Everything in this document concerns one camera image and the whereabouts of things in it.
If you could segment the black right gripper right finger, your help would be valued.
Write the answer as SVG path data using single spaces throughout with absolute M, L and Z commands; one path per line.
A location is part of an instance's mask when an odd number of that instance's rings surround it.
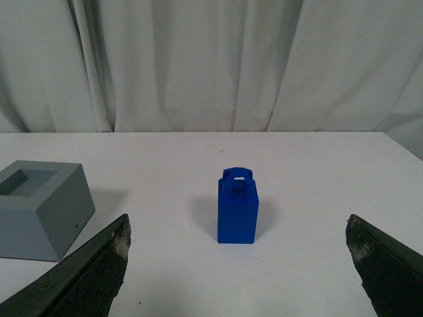
M 376 315 L 422 315 L 421 254 L 355 214 L 346 245 Z

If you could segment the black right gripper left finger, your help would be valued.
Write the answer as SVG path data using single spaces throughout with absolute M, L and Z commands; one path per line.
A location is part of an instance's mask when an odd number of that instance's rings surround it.
M 108 316 L 128 265 L 123 214 L 33 283 L 1 303 L 2 316 Z

